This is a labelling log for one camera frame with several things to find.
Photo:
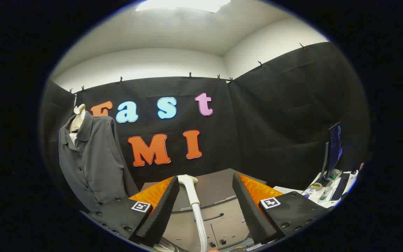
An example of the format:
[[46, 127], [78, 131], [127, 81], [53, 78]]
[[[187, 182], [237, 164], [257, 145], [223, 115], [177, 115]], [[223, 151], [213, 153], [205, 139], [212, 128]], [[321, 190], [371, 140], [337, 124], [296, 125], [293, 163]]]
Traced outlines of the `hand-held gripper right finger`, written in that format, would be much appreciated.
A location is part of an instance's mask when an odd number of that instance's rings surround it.
[[283, 194], [240, 173], [233, 174], [232, 188], [255, 243], [294, 236], [331, 211], [296, 191]]

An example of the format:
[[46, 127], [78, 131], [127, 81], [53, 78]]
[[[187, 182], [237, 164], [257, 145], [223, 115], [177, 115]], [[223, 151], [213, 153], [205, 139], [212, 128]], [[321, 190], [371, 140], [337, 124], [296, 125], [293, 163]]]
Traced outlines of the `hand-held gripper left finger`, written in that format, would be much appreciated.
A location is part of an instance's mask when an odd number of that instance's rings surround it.
[[172, 176], [134, 196], [115, 198], [98, 210], [80, 213], [122, 240], [153, 247], [163, 237], [179, 190], [178, 177]]

